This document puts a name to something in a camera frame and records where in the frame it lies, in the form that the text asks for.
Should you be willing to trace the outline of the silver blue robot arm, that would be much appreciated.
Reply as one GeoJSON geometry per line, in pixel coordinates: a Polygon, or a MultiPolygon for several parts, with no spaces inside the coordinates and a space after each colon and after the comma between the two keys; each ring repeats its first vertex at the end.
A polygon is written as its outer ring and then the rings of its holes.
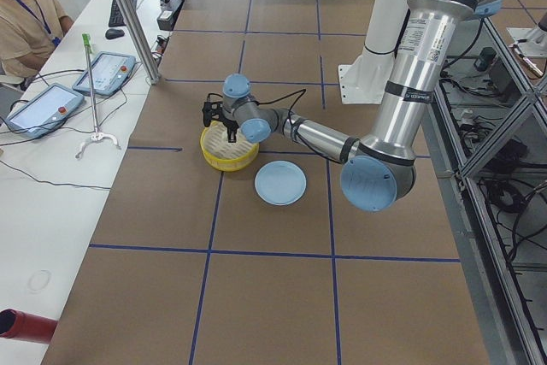
{"type": "Polygon", "coordinates": [[[495,14],[502,0],[407,0],[409,20],[386,81],[372,132],[353,138],[290,109],[262,109],[242,74],[229,75],[216,119],[229,142],[240,131],[251,143],[279,132],[343,165],[340,184],[358,209],[377,212],[404,197],[415,182],[415,135],[438,82],[459,22],[495,14]]]}

